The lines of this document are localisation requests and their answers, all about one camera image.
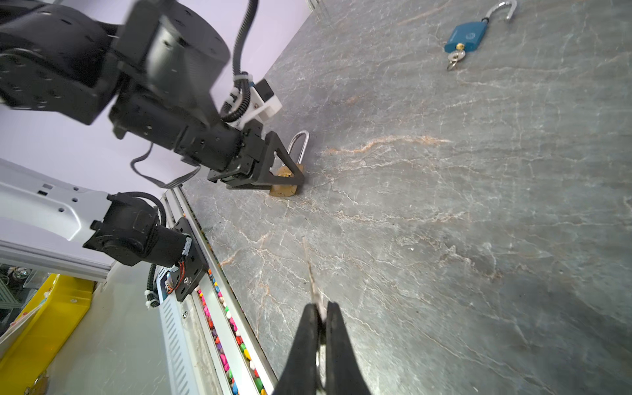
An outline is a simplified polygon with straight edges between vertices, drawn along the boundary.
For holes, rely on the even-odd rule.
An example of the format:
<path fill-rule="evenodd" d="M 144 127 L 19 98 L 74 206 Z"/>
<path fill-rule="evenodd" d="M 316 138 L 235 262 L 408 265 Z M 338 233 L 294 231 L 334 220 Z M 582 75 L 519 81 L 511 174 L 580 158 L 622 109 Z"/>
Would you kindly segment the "brass padlock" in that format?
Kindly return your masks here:
<path fill-rule="evenodd" d="M 291 139 L 289 145 L 287 146 L 287 151 L 289 154 L 291 154 L 294 149 L 295 144 L 301 138 L 303 138 L 303 145 L 301 147 L 298 160 L 296 161 L 296 165 L 298 166 L 301 172 L 304 172 L 304 165 L 302 164 L 302 161 L 304 159 L 304 154 L 305 154 L 305 151 L 310 139 L 309 132 L 307 130 L 302 130 L 299 133 L 296 133 L 296 135 Z M 294 174 L 288 166 L 282 166 L 277 171 L 276 176 L 291 178 L 294 176 Z M 275 198 L 289 198 L 289 197 L 295 196 L 298 192 L 298 189 L 299 189 L 299 186 L 294 185 L 294 184 L 273 185 L 271 187 L 269 194 Z"/>

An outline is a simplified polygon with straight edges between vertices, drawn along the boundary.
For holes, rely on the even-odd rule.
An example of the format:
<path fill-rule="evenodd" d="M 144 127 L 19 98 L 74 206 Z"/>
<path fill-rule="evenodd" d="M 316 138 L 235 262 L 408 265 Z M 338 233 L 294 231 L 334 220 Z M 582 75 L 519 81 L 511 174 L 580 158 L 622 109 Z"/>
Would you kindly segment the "blue padlock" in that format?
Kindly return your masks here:
<path fill-rule="evenodd" d="M 467 54 L 477 50 L 487 32 L 492 15 L 502 8 L 508 8 L 509 10 L 505 16 L 505 20 L 510 21 L 517 6 L 518 2 L 516 0 L 502 1 L 489 9 L 480 21 L 463 23 L 456 26 L 444 45 L 444 51 L 448 54 L 464 51 Z"/>

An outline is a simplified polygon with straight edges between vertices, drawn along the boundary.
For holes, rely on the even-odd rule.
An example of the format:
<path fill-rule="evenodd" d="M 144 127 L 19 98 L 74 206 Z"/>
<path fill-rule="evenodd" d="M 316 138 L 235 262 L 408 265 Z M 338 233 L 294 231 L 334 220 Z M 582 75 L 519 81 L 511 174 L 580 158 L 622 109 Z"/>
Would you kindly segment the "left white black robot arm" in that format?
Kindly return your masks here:
<path fill-rule="evenodd" d="M 62 1 L 97 21 L 122 24 L 135 1 Z M 224 39 L 232 53 L 243 21 L 248 1 L 180 1 L 202 16 Z M 259 1 L 252 29 L 247 37 L 242 68 L 258 81 L 265 77 L 282 51 L 310 15 L 306 1 Z M 301 127 L 273 126 L 289 110 L 281 98 L 281 83 L 265 77 L 282 103 L 281 112 L 269 129 L 282 136 L 284 143 Z M 227 98 L 232 87 L 230 62 L 212 87 L 211 95 L 217 108 Z M 33 171 L 47 174 L 77 187 L 116 194 L 142 191 L 160 197 L 162 189 L 134 174 L 131 159 L 145 153 L 149 142 L 126 134 L 118 140 L 108 115 L 111 104 L 92 125 L 84 125 L 64 115 L 50 112 L 10 110 L 1 105 L 1 159 Z M 188 173 L 192 166 L 181 161 L 171 151 L 155 146 L 148 160 L 139 166 L 141 172 L 162 181 Z M 63 253 L 87 259 L 100 266 L 113 261 L 102 253 L 82 248 L 82 243 L 70 242 L 40 228 L 1 217 L 1 240 L 41 250 Z"/>

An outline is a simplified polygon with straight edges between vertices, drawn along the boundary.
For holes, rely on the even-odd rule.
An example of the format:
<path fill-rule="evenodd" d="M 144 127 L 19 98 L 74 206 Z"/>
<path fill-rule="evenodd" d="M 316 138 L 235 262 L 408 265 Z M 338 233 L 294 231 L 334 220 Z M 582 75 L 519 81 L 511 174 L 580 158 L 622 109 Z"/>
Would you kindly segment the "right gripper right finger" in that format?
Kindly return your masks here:
<path fill-rule="evenodd" d="M 329 302 L 325 321 L 327 394 L 370 395 L 360 372 L 339 304 Z"/>

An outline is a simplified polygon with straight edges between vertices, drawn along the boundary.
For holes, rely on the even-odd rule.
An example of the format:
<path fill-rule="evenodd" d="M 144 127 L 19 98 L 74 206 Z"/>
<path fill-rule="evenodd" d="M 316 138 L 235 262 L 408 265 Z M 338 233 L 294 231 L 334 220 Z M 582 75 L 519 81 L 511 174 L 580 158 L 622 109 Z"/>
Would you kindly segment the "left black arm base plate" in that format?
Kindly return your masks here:
<path fill-rule="evenodd" d="M 190 220 L 181 217 L 174 226 L 175 230 L 183 233 L 191 240 L 188 254 L 184 258 L 184 272 L 179 270 L 175 273 L 174 284 L 176 289 L 172 292 L 179 302 L 183 302 L 186 296 L 194 292 L 202 278 L 208 274 L 209 264 L 204 254 L 204 243 L 201 243 L 199 237 L 195 234 L 195 227 L 192 226 Z"/>

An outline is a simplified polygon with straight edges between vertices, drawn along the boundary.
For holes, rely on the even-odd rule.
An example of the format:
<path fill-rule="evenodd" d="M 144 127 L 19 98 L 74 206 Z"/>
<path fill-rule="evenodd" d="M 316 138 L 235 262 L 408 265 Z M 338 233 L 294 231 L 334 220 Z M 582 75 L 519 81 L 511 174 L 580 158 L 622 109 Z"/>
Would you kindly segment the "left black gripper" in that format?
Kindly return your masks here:
<path fill-rule="evenodd" d="M 174 123 L 174 151 L 186 161 L 207 167 L 208 179 L 222 181 L 227 189 L 270 190 L 275 185 L 302 186 L 303 171 L 291 159 L 275 132 L 262 138 L 263 124 L 254 119 L 242 130 L 225 123 L 207 127 L 193 121 Z M 279 159 L 291 171 L 290 177 L 273 173 Z"/>

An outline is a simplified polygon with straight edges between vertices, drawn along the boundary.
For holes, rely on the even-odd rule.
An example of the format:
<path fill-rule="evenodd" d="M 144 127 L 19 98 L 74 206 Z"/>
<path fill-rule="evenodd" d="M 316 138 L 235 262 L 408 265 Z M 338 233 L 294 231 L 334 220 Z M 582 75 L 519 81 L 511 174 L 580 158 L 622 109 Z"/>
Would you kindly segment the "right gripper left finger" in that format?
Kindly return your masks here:
<path fill-rule="evenodd" d="M 321 320 L 314 304 L 307 304 L 294 337 L 285 368 L 274 395 L 310 394 L 319 388 L 317 352 L 320 347 Z"/>

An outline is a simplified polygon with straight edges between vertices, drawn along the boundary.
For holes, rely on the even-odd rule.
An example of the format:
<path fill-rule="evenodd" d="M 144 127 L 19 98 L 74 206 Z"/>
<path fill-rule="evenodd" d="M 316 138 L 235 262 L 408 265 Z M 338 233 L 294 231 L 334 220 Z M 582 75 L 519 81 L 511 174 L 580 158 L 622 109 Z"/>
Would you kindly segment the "small silver key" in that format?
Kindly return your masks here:
<path fill-rule="evenodd" d="M 316 281 L 314 278 L 314 271 L 313 271 L 311 262 L 308 261 L 307 265 L 308 265 L 312 304 L 314 304 L 317 309 L 320 321 L 324 323 L 327 319 L 327 308 L 324 305 L 324 299 L 323 299 L 322 293 L 316 284 Z"/>

